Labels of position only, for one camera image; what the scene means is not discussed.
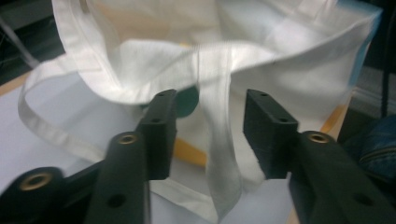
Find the white fabric bag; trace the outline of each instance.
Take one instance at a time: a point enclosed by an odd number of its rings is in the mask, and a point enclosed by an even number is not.
[[[263,175],[242,134],[246,89],[272,94],[320,130],[349,97],[379,11],[336,0],[53,0],[66,54],[26,81],[20,117],[43,139],[89,161],[105,152],[40,118],[26,94],[52,77],[78,72],[96,94],[141,105],[168,89],[199,90],[199,106],[180,119],[178,137],[207,155],[209,193],[167,179],[151,189],[211,221],[237,203],[242,179]]]

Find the blue jeans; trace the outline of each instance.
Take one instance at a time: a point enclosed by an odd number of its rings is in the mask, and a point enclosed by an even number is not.
[[[347,153],[369,175],[396,181],[396,116],[377,120],[344,144]]]

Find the black bracket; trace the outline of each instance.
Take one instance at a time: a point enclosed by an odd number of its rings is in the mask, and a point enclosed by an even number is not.
[[[72,176],[42,167],[0,197],[0,223],[150,223],[149,180],[169,176],[176,91],[158,93],[135,132],[120,133],[103,161]]]
[[[396,212],[327,134],[297,132],[270,95],[247,91],[244,133],[266,177],[285,178],[300,223],[395,223]]]

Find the brass insert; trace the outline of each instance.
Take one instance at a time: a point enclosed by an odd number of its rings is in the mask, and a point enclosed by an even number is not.
[[[119,138],[119,143],[122,145],[132,144],[137,140],[137,137],[132,134],[127,134]]]
[[[325,135],[318,134],[318,133],[312,133],[309,134],[309,140],[316,142],[316,143],[329,143],[329,138],[327,138]]]
[[[39,189],[43,186],[46,186],[51,181],[51,179],[52,174],[50,173],[29,175],[22,181],[20,189],[23,191]]]

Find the green object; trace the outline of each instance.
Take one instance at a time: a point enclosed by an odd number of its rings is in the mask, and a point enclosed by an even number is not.
[[[176,96],[177,102],[177,117],[185,118],[190,115],[195,107],[198,105],[199,93],[198,90],[193,86],[184,91],[178,91]]]

